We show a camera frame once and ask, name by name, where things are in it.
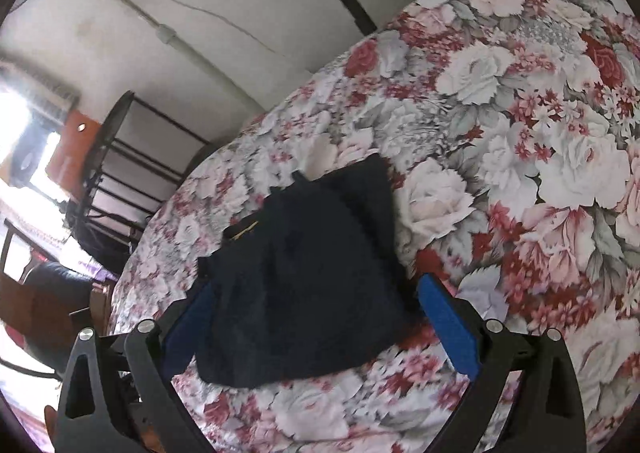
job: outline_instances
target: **pink rose pattern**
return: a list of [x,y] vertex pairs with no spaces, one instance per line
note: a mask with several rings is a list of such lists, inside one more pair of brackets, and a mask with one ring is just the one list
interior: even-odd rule
[[[432,158],[457,173],[473,197],[473,212],[462,213],[449,234],[426,247],[411,227],[399,224],[398,255],[408,276],[433,274],[455,293],[470,273],[477,278],[497,266],[497,292],[487,291],[485,299],[508,305],[506,324],[533,334],[557,327],[577,354],[576,368],[587,376],[580,382],[588,386],[580,388],[591,404],[585,417],[595,451],[633,404],[640,380],[640,248],[632,244],[636,205],[630,205],[636,179],[618,153],[628,150],[629,163],[638,156],[640,28],[614,9],[618,0],[561,0],[582,9],[564,6],[581,18],[580,28],[549,16],[548,1],[431,0],[434,9],[414,3],[386,26],[399,39],[388,36],[383,44],[373,35],[321,69],[196,169],[156,214],[118,283],[112,330],[157,318],[182,298],[195,278],[195,259],[218,248],[228,224],[260,208],[270,187],[290,183],[319,134],[340,146],[367,129],[360,133],[372,137],[361,138],[371,148],[361,153],[381,153],[395,190]],[[603,10],[606,16],[598,13]],[[478,50],[499,53],[500,60],[466,64],[464,54]],[[391,77],[382,77],[381,67]],[[445,72],[447,81],[438,79]],[[463,88],[475,102],[448,95]],[[518,133],[493,134],[505,119],[519,123]],[[467,158],[470,147],[475,153]],[[560,173],[538,173],[552,163]],[[585,176],[594,169],[594,176]],[[610,174],[614,189],[594,184],[601,173]],[[540,194],[518,195],[541,184],[545,201]],[[626,216],[625,224],[616,223],[618,216]],[[605,324],[603,341],[598,326]],[[606,368],[593,367],[592,353]],[[607,372],[602,378],[600,370]],[[361,368],[322,379],[228,389],[201,382],[192,364],[174,385],[221,452],[293,446],[301,452],[409,453],[428,446],[468,380],[451,369],[424,324]],[[481,448],[499,433],[513,389],[507,386]],[[274,404],[285,390],[289,403]],[[332,429],[305,429],[327,441],[296,442],[279,428],[314,422],[283,414],[284,407],[307,407],[298,393],[327,394],[322,400]]]

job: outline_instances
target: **bright window light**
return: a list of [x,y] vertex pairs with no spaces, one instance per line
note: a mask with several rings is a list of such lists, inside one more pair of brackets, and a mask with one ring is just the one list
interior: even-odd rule
[[6,159],[31,119],[27,102],[18,94],[0,94],[0,162]]
[[49,176],[47,176],[45,171],[59,142],[59,133],[51,133],[49,135],[49,138],[47,139],[47,146],[45,147],[44,152],[42,153],[42,158],[40,159],[40,164],[31,177],[31,183],[51,198],[55,198],[58,202],[62,202],[62,200],[69,200],[69,195],[62,191],[62,189],[60,189],[60,187],[53,182]]

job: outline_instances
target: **electrical cable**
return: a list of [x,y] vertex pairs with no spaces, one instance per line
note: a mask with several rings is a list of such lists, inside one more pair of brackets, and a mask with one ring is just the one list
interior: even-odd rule
[[231,20],[227,19],[226,17],[222,16],[221,14],[217,14],[215,12],[212,12],[210,10],[207,10],[205,8],[201,8],[201,7],[196,7],[194,5],[190,5],[188,3],[184,3],[183,1],[180,0],[169,0],[169,1],[173,1],[175,4],[178,4],[180,6],[183,6],[185,8],[191,9],[191,10],[196,10],[198,12],[203,12],[204,14],[208,14],[209,16],[212,16],[216,19],[219,19],[220,21],[223,21],[224,23],[226,23],[227,25],[229,25],[230,27],[233,27],[234,29],[242,32],[242,34],[245,34],[246,36],[249,36],[251,39],[253,39],[254,41],[257,41],[258,43],[260,43],[260,45],[262,45],[264,48],[266,48],[269,52],[276,54],[278,56],[281,56],[282,54],[279,54],[278,52],[274,51],[272,48],[270,48],[269,46],[265,45],[265,43],[263,43],[262,41],[260,41],[256,36],[254,36],[253,34],[251,34],[249,31],[243,29],[241,26],[236,25],[235,23],[233,23]]
[[14,365],[13,363],[2,359],[2,357],[0,357],[0,365],[8,368],[9,370],[14,370],[14,372],[23,373],[24,375],[30,375],[31,377],[39,377],[41,379],[55,379],[57,381],[60,380],[60,376],[55,372],[37,372],[36,370],[19,367],[18,365]]

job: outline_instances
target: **wooden furniture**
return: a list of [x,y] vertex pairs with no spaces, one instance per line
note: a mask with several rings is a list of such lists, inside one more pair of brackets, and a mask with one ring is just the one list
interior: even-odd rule
[[78,334],[69,317],[73,310],[0,273],[0,319],[20,334],[70,349]]
[[65,126],[60,132],[60,142],[56,146],[46,173],[51,181],[58,184],[76,201],[80,201],[82,187],[82,166],[100,131],[100,123],[78,110],[71,110]]
[[0,273],[4,273],[4,268],[6,266],[6,260],[9,256],[9,247],[11,246],[11,242],[14,237],[18,237],[23,242],[25,242],[29,247],[31,247],[34,251],[43,255],[44,258],[49,261],[58,261],[58,258],[53,255],[52,252],[45,249],[40,244],[36,243],[29,235],[27,235],[22,230],[18,229],[18,227],[14,226],[9,220],[4,220],[4,225],[6,227],[6,236],[4,237],[4,242],[2,244],[2,253],[0,255]]
[[98,335],[108,334],[109,319],[111,317],[111,298],[116,282],[107,279],[104,282],[94,281],[94,285],[89,298],[89,310],[91,320]]

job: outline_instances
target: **cloth item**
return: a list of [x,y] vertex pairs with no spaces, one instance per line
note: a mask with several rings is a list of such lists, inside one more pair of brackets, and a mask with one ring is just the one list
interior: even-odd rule
[[[206,267],[206,258],[199,258]],[[166,381],[184,372],[197,348],[204,341],[211,324],[213,284],[199,282],[190,290],[184,301],[175,301],[162,314],[160,322],[164,330],[160,373]]]
[[[195,301],[173,332],[194,343],[197,331],[185,334],[185,327],[201,327],[202,311],[211,312],[196,351],[207,382],[252,388],[357,367],[410,324],[396,287],[404,273],[394,253],[382,159],[370,157],[323,181],[294,176],[293,185],[274,191],[256,216],[231,227],[223,246],[199,261]],[[166,356],[186,358],[188,341],[173,342]]]

